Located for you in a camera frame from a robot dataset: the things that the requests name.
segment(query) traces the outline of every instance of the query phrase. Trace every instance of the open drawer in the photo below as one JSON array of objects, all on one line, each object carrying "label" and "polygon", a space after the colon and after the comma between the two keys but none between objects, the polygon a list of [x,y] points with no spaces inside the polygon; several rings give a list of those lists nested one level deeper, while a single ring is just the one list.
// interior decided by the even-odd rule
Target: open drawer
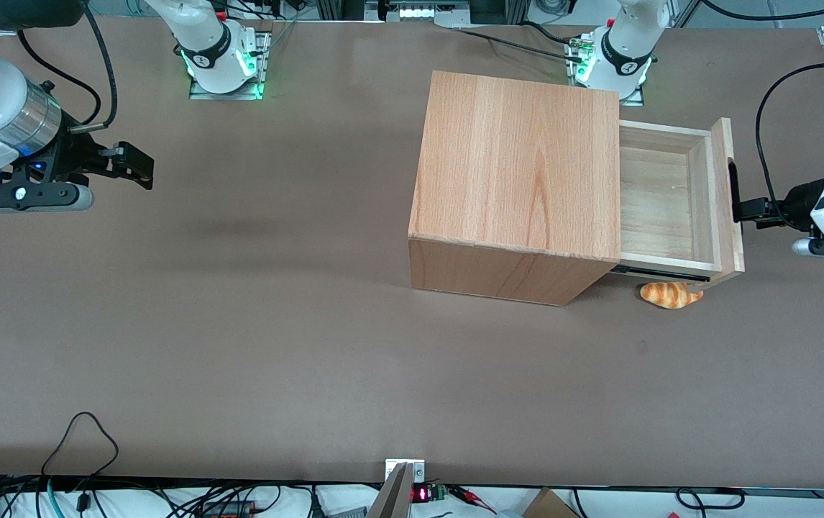
[{"label": "open drawer", "polygon": [[620,122],[616,273],[711,286],[744,272],[731,219],[731,124],[711,131]]},{"label": "open drawer", "polygon": [[715,284],[744,270],[728,120],[619,120],[616,92],[431,78],[409,215],[414,288],[563,305],[608,272]]}]

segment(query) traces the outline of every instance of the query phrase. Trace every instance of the wooden box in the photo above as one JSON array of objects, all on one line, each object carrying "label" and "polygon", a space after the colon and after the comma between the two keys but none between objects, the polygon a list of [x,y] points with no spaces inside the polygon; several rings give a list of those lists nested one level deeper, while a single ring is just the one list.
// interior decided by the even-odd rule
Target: wooden box
[{"label": "wooden box", "polygon": [[620,122],[616,94],[435,72],[409,220],[412,286],[566,304],[610,271],[743,271],[731,131]]}]

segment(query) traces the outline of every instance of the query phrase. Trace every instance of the connector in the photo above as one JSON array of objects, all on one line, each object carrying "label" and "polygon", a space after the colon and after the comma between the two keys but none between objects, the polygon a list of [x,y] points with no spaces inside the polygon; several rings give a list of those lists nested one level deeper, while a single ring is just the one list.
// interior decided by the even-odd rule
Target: connector
[{"label": "connector", "polygon": [[89,494],[83,493],[76,499],[76,511],[83,512],[89,509]]}]

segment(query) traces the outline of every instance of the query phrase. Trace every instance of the black cable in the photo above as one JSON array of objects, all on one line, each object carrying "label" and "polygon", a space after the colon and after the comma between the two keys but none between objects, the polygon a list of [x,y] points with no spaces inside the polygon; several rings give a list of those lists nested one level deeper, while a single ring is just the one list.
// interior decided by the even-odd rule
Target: black cable
[{"label": "black cable", "polygon": [[86,120],[80,122],[80,124],[89,124],[89,122],[92,122],[93,119],[96,118],[96,115],[99,115],[99,110],[102,109],[102,98],[99,97],[99,92],[97,92],[93,88],[93,86],[87,85],[80,79],[74,78],[74,76],[71,76],[69,73],[66,73],[63,70],[57,68],[57,66],[51,65],[51,63],[45,61],[45,59],[38,55],[38,53],[35,52],[35,49],[33,49],[32,46],[28,43],[28,40],[25,39],[25,33],[21,30],[17,32],[17,37],[19,38],[19,42],[22,44],[22,48],[25,49],[25,52],[28,53],[31,59],[34,59],[35,62],[38,63],[38,65],[44,66],[44,68],[50,70],[53,73],[56,73],[58,76],[61,76],[61,78],[67,79],[74,85],[80,86],[80,88],[84,89],[84,91],[89,92],[89,95],[93,96],[93,101],[94,103],[96,103],[93,106],[93,112],[89,115],[89,117],[86,117]]},{"label": "black cable", "polygon": [[17,501],[17,499],[19,499],[19,495],[21,495],[21,494],[22,494],[22,491],[23,491],[23,489],[25,489],[25,485],[27,485],[27,484],[28,484],[28,480],[27,480],[27,481],[25,481],[25,482],[23,482],[23,483],[22,483],[22,485],[21,485],[21,486],[19,486],[18,491],[17,491],[17,492],[15,492],[15,495],[13,495],[13,496],[12,496],[12,500],[11,500],[11,501],[10,501],[10,499],[4,498],[4,499],[5,499],[5,501],[6,501],[6,507],[4,507],[4,511],[3,511],[3,512],[2,512],[2,514],[0,515],[0,518],[6,518],[6,516],[7,516],[8,514],[11,514],[12,509],[13,509],[13,508],[12,508],[12,504],[15,504],[15,501]]},{"label": "black cable", "polygon": [[41,465],[41,475],[42,476],[50,476],[45,472],[45,469],[47,468],[47,464],[50,463],[51,459],[53,459],[54,456],[57,455],[58,452],[60,452],[60,449],[63,448],[64,442],[67,442],[67,436],[70,435],[70,430],[73,428],[73,424],[75,424],[76,420],[80,419],[80,417],[82,417],[82,416],[89,416],[90,419],[92,419],[93,422],[96,423],[96,426],[99,427],[99,432],[102,433],[104,438],[106,438],[107,440],[109,440],[110,443],[112,443],[112,449],[114,450],[114,452],[112,453],[112,458],[109,459],[109,462],[104,463],[99,469],[96,469],[96,471],[94,471],[90,475],[90,478],[92,478],[92,476],[96,476],[96,475],[102,473],[103,469],[108,468],[110,465],[112,465],[113,462],[115,462],[115,460],[117,458],[119,458],[119,453],[120,453],[119,443],[115,442],[115,439],[113,439],[112,436],[109,435],[108,432],[106,432],[106,429],[104,429],[104,427],[102,427],[102,423],[99,422],[99,418],[96,417],[96,415],[94,415],[92,412],[86,412],[86,411],[77,412],[76,415],[73,416],[72,419],[70,419],[70,423],[67,425],[67,430],[64,430],[64,435],[63,435],[63,437],[60,438],[60,442],[58,442],[57,447],[54,448],[53,452],[51,452],[51,455],[48,455],[47,459],[45,459],[45,462],[42,463],[42,465]]},{"label": "black cable", "polygon": [[572,495],[575,496],[575,507],[579,508],[580,517],[587,518],[584,508],[582,507],[582,499],[579,498],[579,491],[576,488],[572,488]]},{"label": "black cable", "polygon": [[561,59],[561,60],[564,60],[564,61],[574,61],[576,63],[582,61],[582,59],[580,59],[577,56],[567,56],[567,55],[560,55],[560,53],[551,53],[551,52],[549,52],[549,50],[541,50],[541,49],[536,49],[534,47],[528,47],[527,45],[521,45],[521,43],[508,42],[507,40],[502,40],[500,38],[495,38],[495,36],[489,36],[487,34],[479,34],[478,32],[469,32],[469,30],[463,30],[463,29],[451,29],[451,30],[455,30],[455,32],[462,32],[464,34],[469,34],[470,36],[475,36],[477,38],[482,38],[484,40],[489,40],[490,42],[496,42],[496,43],[501,43],[502,45],[508,45],[508,46],[514,47],[516,49],[527,50],[527,52],[530,52],[530,53],[538,53],[538,55],[548,55],[550,57],[554,57],[554,58]]},{"label": "black cable", "polygon": [[539,23],[534,23],[533,21],[531,21],[529,19],[523,20],[523,22],[521,22],[521,25],[527,26],[527,27],[533,27],[534,29],[539,30],[540,34],[543,34],[543,36],[546,36],[547,39],[553,40],[553,42],[556,42],[556,43],[562,43],[563,45],[567,45],[567,44],[569,44],[570,40],[572,40],[573,38],[577,38],[577,36],[572,36],[572,37],[569,37],[569,38],[559,38],[559,36],[554,35],[552,32],[548,32],[548,30],[546,30],[546,27],[541,26]]},{"label": "black cable", "polygon": [[[687,494],[694,497],[694,501],[696,504],[688,504],[681,495]],[[707,505],[702,503],[702,499],[699,498],[697,492],[693,491],[691,488],[678,488],[677,491],[674,492],[674,497],[677,499],[678,504],[681,504],[685,508],[691,509],[692,511],[699,511],[702,518],[707,518],[705,512],[710,509],[711,511],[732,511],[732,509],[740,508],[744,505],[744,492],[736,492],[736,496],[738,496],[739,500],[734,502],[734,504],[729,505]]]},{"label": "black cable", "polygon": [[248,7],[244,2],[242,2],[242,7],[245,7],[245,9],[243,9],[242,7],[231,6],[231,4],[228,4],[226,2],[221,2],[221,0],[208,0],[208,2],[211,2],[212,4],[214,4],[214,6],[223,7],[224,9],[232,9],[234,11],[239,11],[241,13],[255,14],[255,16],[260,17],[260,19],[263,19],[263,17],[274,17],[275,16],[272,13],[258,12],[257,10],[252,9],[252,7]]},{"label": "black cable", "polygon": [[256,514],[261,514],[261,512],[265,512],[268,509],[271,509],[272,507],[275,506],[275,504],[278,503],[278,501],[280,501],[280,499],[281,499],[281,486],[278,486],[278,495],[275,497],[275,499],[273,499],[273,501],[271,501],[271,504],[268,504],[267,506],[265,506],[264,509],[260,509]]},{"label": "black cable", "polygon": [[717,4],[714,4],[709,0],[700,0],[700,3],[704,4],[704,6],[709,7],[709,9],[712,9],[719,14],[724,14],[724,16],[731,17],[731,19],[743,19],[746,21],[781,21],[787,19],[807,19],[807,17],[816,17],[820,16],[820,14],[824,14],[824,9],[818,9],[817,11],[807,11],[804,13],[774,14],[774,16],[769,17],[753,17],[750,16],[750,14],[732,13],[731,11],[722,9],[722,7],[717,6]]},{"label": "black cable", "polygon": [[89,20],[89,27],[92,27],[93,34],[96,36],[96,43],[99,44],[99,52],[102,53],[102,61],[104,65],[106,65],[106,73],[109,75],[109,90],[112,94],[112,105],[109,108],[109,117],[102,122],[103,127],[107,128],[115,121],[115,116],[117,112],[119,112],[119,88],[117,88],[115,84],[115,70],[112,68],[109,49],[106,48],[106,41],[102,38],[102,32],[99,30],[99,24],[96,23],[96,17],[93,16],[93,11],[89,10],[89,6],[83,8],[83,13],[86,14],[86,19]]},{"label": "black cable", "polygon": [[102,518],[109,518],[109,515],[106,514],[106,510],[102,508],[102,502],[99,501],[99,495],[96,494],[96,490],[90,491],[93,493],[93,500],[96,501],[96,507],[99,508],[99,514],[102,514]]},{"label": "black cable", "polygon": [[817,70],[819,68],[824,68],[824,63],[816,63],[815,65],[806,65],[802,68],[797,68],[796,70],[787,73],[787,75],[782,76],[782,78],[777,79],[777,82],[774,83],[773,86],[770,86],[770,89],[768,89],[766,94],[764,94],[764,98],[761,99],[760,106],[757,108],[757,118],[754,121],[754,138],[757,143],[757,157],[760,158],[761,167],[764,169],[764,181],[766,181],[767,193],[770,195],[770,203],[773,204],[774,211],[776,211],[779,219],[785,223],[786,226],[792,227],[796,230],[799,230],[799,227],[794,226],[792,221],[789,220],[789,217],[784,216],[783,211],[779,208],[779,201],[777,201],[777,195],[773,190],[773,181],[770,180],[770,170],[767,168],[766,158],[764,157],[764,144],[760,138],[760,126],[761,120],[763,120],[764,117],[764,107],[766,107],[767,99],[770,99],[770,94],[776,91],[779,85],[791,78],[791,76],[796,76],[798,73],[808,72],[809,70]]}]

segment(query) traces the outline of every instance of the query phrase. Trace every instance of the mounting plate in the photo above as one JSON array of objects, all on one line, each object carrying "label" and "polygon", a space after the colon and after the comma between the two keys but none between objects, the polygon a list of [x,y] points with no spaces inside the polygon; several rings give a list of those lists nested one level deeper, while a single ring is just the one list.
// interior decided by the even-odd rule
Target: mounting plate
[{"label": "mounting plate", "polygon": [[425,482],[425,461],[422,459],[386,459],[386,470],[385,475],[383,475],[383,480],[390,478],[393,468],[395,468],[398,463],[412,463],[413,468],[415,468],[415,479],[413,482],[416,484]]}]

